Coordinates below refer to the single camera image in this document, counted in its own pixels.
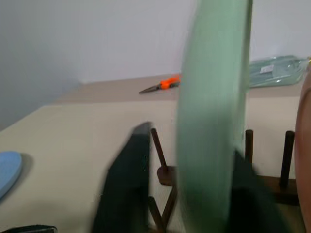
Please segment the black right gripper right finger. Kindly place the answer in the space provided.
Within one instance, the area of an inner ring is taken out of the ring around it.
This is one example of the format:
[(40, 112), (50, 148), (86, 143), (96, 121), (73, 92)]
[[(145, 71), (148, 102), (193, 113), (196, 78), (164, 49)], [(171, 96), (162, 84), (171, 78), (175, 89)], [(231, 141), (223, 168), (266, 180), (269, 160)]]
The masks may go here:
[(236, 150), (231, 192), (228, 233), (289, 233), (274, 197)]

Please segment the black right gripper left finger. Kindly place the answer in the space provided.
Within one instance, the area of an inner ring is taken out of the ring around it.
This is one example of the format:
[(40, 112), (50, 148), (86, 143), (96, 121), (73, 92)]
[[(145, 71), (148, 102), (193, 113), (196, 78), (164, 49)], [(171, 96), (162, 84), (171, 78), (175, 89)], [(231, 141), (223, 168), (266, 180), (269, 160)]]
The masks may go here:
[(151, 123), (132, 129), (107, 171), (91, 231), (148, 232)]

